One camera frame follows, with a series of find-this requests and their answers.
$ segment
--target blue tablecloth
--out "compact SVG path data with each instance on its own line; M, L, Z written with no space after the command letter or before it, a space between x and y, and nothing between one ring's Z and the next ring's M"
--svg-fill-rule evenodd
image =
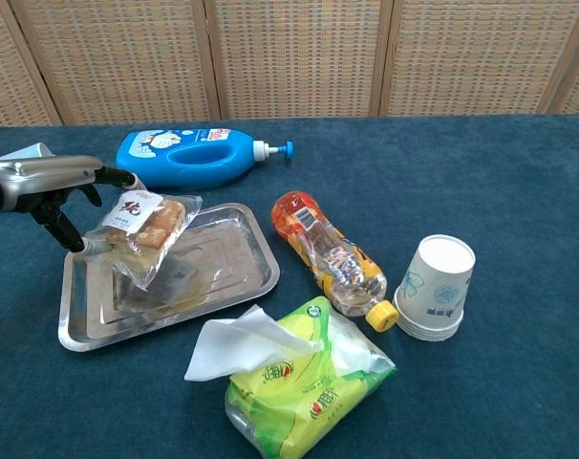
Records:
M319 294L269 221L291 189L372 255L390 293L428 234L477 255L452 339L357 321L398 371L309 457L579 457L579 117L189 123L206 125L295 143L290 165L273 157L201 192L206 207L253 209L282 270L258 300L275 318ZM113 165L124 136L146 127L158 126L0 129L0 155L44 142ZM79 194L64 207L81 231L119 194L98 190L103 208ZM225 416L227 379L182 380L204 321L250 304L70 352L57 338L64 255L29 215L0 214L0 458L257 457Z

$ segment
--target paper cup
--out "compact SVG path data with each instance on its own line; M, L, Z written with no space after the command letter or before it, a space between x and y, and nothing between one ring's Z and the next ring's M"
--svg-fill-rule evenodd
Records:
M458 238L424 238L394 294L399 327L428 341L455 335L475 260L472 249Z

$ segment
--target metal tray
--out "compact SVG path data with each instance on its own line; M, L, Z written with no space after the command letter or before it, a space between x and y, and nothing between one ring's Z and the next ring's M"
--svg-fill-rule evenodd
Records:
M279 273L248 207L207 208L167 254L147 293L110 266L69 253L58 338L72 351L97 349L264 295Z

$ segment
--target packaged bread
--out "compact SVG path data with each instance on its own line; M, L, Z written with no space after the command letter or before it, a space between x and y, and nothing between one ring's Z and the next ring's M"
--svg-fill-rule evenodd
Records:
M144 190L123 193L100 225L88 233L89 238L113 247L96 257L146 290L202 201L198 196L162 196Z

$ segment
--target plastic food bag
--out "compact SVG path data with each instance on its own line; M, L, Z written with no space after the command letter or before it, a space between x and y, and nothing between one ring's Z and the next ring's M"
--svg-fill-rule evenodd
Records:
M322 351L230 377L225 412L267 458L302 457L396 371L394 363L319 296L279 323Z
M164 257L201 208L200 196L166 196L126 191L118 204L86 236L113 249L96 255L146 290Z

